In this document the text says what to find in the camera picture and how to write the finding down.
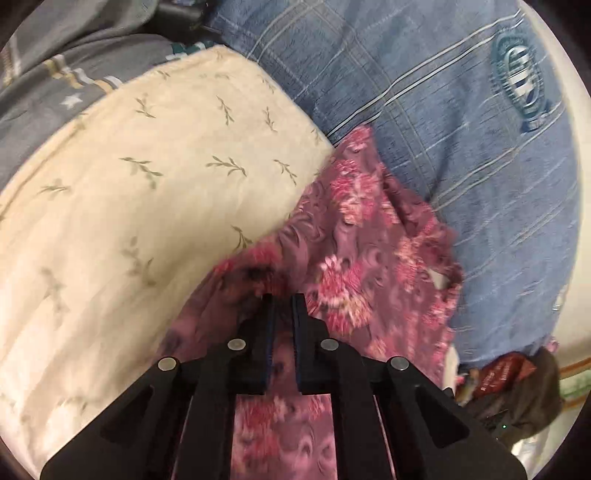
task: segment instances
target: blue plaid fabric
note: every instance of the blue plaid fabric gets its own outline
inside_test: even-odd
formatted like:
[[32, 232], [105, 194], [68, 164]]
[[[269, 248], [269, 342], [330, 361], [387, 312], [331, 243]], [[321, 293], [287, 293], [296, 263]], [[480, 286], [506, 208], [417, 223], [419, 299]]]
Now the blue plaid fabric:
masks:
[[332, 143], [371, 124], [389, 169], [456, 230], [463, 363], [545, 341], [577, 245], [577, 161], [515, 0], [223, 0], [210, 25]]

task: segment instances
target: metal screw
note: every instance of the metal screw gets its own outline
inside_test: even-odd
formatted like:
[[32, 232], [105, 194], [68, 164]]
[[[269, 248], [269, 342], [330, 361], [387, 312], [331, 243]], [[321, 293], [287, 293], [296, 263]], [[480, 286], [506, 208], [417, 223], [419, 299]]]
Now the metal screw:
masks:
[[324, 350], [334, 352], [339, 347], [339, 343], [334, 338], [325, 338], [320, 342], [320, 346]]
[[410, 364], [403, 356], [395, 356], [390, 360], [390, 365], [392, 368], [402, 371], [406, 370]]
[[228, 348], [230, 350], [234, 350], [235, 352], [239, 352], [244, 347], [246, 347], [246, 342], [241, 338], [234, 338], [228, 342]]
[[160, 362], [158, 362], [158, 368], [163, 372], [168, 372], [169, 370], [174, 369], [176, 366], [177, 361], [171, 356], [165, 356], [164, 358], [160, 359]]

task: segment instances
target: floral cloth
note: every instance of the floral cloth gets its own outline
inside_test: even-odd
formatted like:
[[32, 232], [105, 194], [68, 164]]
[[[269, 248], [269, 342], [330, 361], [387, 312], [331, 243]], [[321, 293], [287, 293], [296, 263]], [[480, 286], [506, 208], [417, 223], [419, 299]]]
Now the floral cloth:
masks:
[[[384, 168], [371, 130], [358, 127], [281, 229], [207, 276], [160, 353], [203, 356], [236, 332], [262, 294], [299, 291], [333, 337], [379, 360], [404, 355], [439, 384], [462, 280], [451, 241], [429, 205]], [[447, 277], [446, 288], [436, 288], [432, 271]], [[330, 397], [298, 393], [290, 319], [279, 323], [269, 391], [237, 400], [232, 478], [336, 478]]]

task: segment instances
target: cream fabric with leaf pattern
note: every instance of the cream fabric with leaf pattern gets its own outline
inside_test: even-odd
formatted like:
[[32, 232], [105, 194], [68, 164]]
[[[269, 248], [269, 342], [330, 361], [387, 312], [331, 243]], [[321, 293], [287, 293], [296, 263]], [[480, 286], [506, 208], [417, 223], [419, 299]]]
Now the cream fabric with leaf pattern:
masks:
[[34, 476], [330, 151], [263, 70], [215, 47], [123, 85], [24, 164], [0, 194], [0, 436]]

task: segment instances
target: leaf print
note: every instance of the leaf print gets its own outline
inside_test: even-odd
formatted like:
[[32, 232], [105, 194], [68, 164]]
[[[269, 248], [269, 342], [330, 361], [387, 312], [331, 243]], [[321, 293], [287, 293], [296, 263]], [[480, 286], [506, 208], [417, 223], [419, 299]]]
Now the leaf print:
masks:
[[86, 125], [84, 123], [84, 118], [83, 118], [85, 115], [86, 115], [86, 113], [82, 112], [76, 116], [76, 119], [75, 119], [76, 123], [75, 123], [74, 127], [77, 132], [79, 132], [80, 130], [86, 130]]
[[265, 123], [267, 125], [269, 125], [269, 128], [271, 129], [272, 132], [277, 133], [277, 130], [275, 130], [273, 128], [273, 125], [275, 125], [275, 122], [271, 120], [271, 113], [269, 111], [269, 107], [267, 107], [265, 110], [262, 111], [265, 114]]
[[133, 157], [121, 157], [120, 160], [126, 161], [131, 163], [131, 175], [135, 175], [137, 172], [141, 171], [145, 177], [150, 182], [150, 188], [155, 190], [157, 187], [155, 177], [162, 177], [164, 176], [159, 171], [150, 170], [146, 165], [152, 163], [151, 160], [136, 160]]
[[259, 75], [259, 77], [261, 77], [261, 81], [263, 82], [263, 84], [265, 84], [269, 87], [269, 90], [271, 91], [271, 93], [275, 93], [275, 85], [273, 85], [271, 82], [269, 82], [269, 80], [267, 80], [265, 77], [263, 77], [263, 75]]
[[143, 263], [139, 258], [139, 248], [137, 248], [138, 238], [132, 237], [129, 241], [129, 247], [124, 248], [121, 254], [131, 260], [131, 268], [127, 271], [130, 277], [140, 277], [142, 283], [147, 287], [156, 285], [156, 281], [150, 276], [150, 265], [152, 265], [153, 258], [150, 258], [146, 263]]
[[239, 248], [242, 248], [244, 250], [245, 248], [248, 247], [248, 245], [252, 245], [252, 240], [250, 240], [249, 238], [244, 236], [244, 233], [242, 233], [241, 228], [238, 228], [237, 226], [233, 226], [233, 225], [230, 225], [230, 226], [234, 229], [234, 231], [238, 232], [238, 235], [239, 235], [238, 244], [237, 244], [236, 248], [234, 248], [234, 251], [238, 250]]
[[148, 95], [144, 94], [142, 98], [136, 98], [135, 101], [138, 102], [141, 107], [141, 110], [136, 110], [136, 112], [141, 113], [148, 118], [156, 118], [150, 113], [150, 110], [148, 109]]
[[37, 194], [39, 195], [49, 192], [49, 198], [50, 200], [53, 200], [60, 192], [71, 193], [71, 191], [71, 187], [61, 184], [61, 179], [55, 179], [53, 185], [45, 185], [41, 187], [41, 190], [39, 190]]
[[314, 145], [318, 145], [320, 142], [320, 132], [316, 127], [314, 127], [312, 130], [310, 130], [310, 133], [314, 134]]
[[17, 405], [17, 403], [13, 399], [11, 399], [8, 395], [4, 394], [3, 392], [0, 392], [0, 400], [6, 403], [11, 408], [11, 410], [14, 410], [14, 407]]
[[212, 155], [212, 158], [215, 160], [215, 162], [206, 163], [206, 167], [226, 167], [230, 169], [228, 172], [228, 177], [230, 176], [230, 173], [234, 171], [241, 171], [242, 174], [246, 177], [246, 170], [244, 170], [244, 168], [242, 168], [241, 166], [237, 165], [236, 162], [234, 162], [234, 160], [232, 159], [232, 157], [228, 157], [230, 163], [220, 160], [215, 155]]
[[91, 402], [87, 398], [84, 398], [81, 395], [76, 395], [74, 397], [63, 398], [57, 403], [57, 406], [61, 407], [64, 405], [73, 405], [75, 407], [78, 407], [80, 412], [83, 413], [86, 410], [86, 407], [88, 407], [88, 405], [92, 403], [93, 402]]
[[283, 162], [280, 162], [279, 160], [273, 160], [273, 161], [274, 161], [275, 163], [278, 163], [278, 164], [281, 166], [281, 174], [283, 175], [283, 172], [285, 172], [285, 171], [286, 171], [286, 172], [288, 173], [288, 175], [290, 176], [290, 178], [291, 178], [291, 181], [294, 183], [294, 185], [297, 185], [297, 183], [296, 183], [296, 178], [297, 178], [297, 175], [296, 175], [295, 173], [292, 173], [292, 172], [290, 171], [290, 166], [289, 166], [289, 164], [287, 164], [287, 163], [283, 163]]
[[220, 101], [220, 106], [217, 107], [217, 109], [223, 110], [224, 115], [226, 115], [226, 125], [229, 125], [230, 122], [234, 122], [234, 119], [230, 115], [230, 112], [232, 111], [232, 109], [230, 107], [228, 107], [228, 105], [226, 105], [220, 97], [218, 97], [217, 95], [216, 95], [216, 97]]
[[53, 303], [53, 315], [57, 326], [60, 326], [64, 314], [70, 311], [61, 297], [61, 291], [64, 289], [65, 285], [55, 278], [53, 272], [49, 268], [42, 268], [41, 275], [43, 275], [47, 284], [47, 290], [43, 299], [51, 299]]

